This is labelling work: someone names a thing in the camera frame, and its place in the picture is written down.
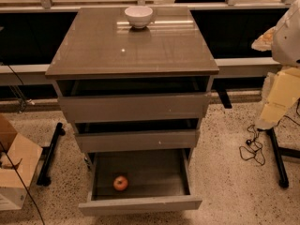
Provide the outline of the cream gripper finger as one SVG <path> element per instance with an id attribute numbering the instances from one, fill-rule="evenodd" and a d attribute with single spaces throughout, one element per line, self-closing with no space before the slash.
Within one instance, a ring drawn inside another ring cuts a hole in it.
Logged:
<path id="1" fill-rule="evenodd" d="M 271 27 L 260 35 L 257 39 L 251 44 L 253 50 L 259 52 L 271 51 L 273 46 L 273 36 L 276 31 L 276 27 Z"/>

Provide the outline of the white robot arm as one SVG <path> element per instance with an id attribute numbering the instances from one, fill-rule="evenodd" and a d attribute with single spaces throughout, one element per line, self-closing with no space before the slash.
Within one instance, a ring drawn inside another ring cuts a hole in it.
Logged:
<path id="1" fill-rule="evenodd" d="M 269 72 L 262 86 L 262 101 L 255 126 L 267 130 L 300 98 L 300 0 L 293 2 L 277 24 L 251 45 L 257 51 L 270 51 L 282 65 L 281 71 Z"/>

